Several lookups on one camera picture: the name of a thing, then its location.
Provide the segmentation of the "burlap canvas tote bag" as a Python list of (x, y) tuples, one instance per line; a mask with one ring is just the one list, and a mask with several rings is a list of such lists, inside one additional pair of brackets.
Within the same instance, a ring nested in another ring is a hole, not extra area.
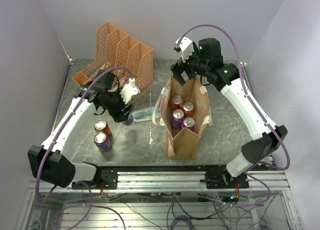
[(152, 122), (164, 126), (166, 158), (196, 159), (201, 135), (212, 122), (208, 91), (200, 78), (180, 85), (171, 76), (156, 101)]

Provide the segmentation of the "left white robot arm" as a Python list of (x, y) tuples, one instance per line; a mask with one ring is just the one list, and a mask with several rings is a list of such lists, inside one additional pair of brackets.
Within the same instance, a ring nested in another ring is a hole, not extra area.
[(72, 182), (84, 181), (96, 189), (102, 183), (98, 167), (92, 163), (73, 163), (70, 149), (86, 119), (98, 108), (108, 111), (114, 122), (127, 122), (133, 109), (131, 100), (140, 93), (132, 73), (124, 86), (112, 91), (115, 75), (112, 69), (98, 72), (95, 80), (81, 85), (66, 114), (40, 146), (31, 146), (27, 156), (36, 186), (41, 181), (66, 188)]

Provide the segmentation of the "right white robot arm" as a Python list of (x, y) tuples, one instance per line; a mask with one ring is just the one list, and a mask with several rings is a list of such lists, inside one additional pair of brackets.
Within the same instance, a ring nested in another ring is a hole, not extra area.
[(221, 184), (231, 188), (238, 182), (239, 175), (280, 147), (288, 130), (284, 125), (277, 125), (263, 111), (241, 79), (236, 65), (224, 63), (218, 40), (205, 38), (195, 43), (183, 37), (175, 42), (174, 49), (181, 53), (181, 58), (170, 70), (180, 85), (186, 83), (183, 73), (190, 79), (205, 77), (233, 105), (249, 131), (251, 141), (241, 147), (241, 152), (226, 165), (226, 172), (220, 176)]

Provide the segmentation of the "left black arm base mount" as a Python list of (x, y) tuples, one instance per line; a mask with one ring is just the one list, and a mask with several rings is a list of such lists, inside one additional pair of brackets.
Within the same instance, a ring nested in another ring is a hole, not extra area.
[(118, 172), (114, 169), (99, 168), (89, 173), (77, 171), (71, 182), (73, 190), (84, 190), (85, 183), (91, 189), (115, 190), (118, 186)]

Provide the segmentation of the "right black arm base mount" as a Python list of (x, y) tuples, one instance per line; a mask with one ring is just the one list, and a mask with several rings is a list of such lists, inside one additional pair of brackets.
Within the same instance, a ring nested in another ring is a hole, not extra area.
[(200, 182), (205, 183), (207, 189), (236, 189), (236, 186), (240, 189), (249, 188), (248, 178), (245, 173), (238, 177), (231, 177), (226, 171), (208, 171)]

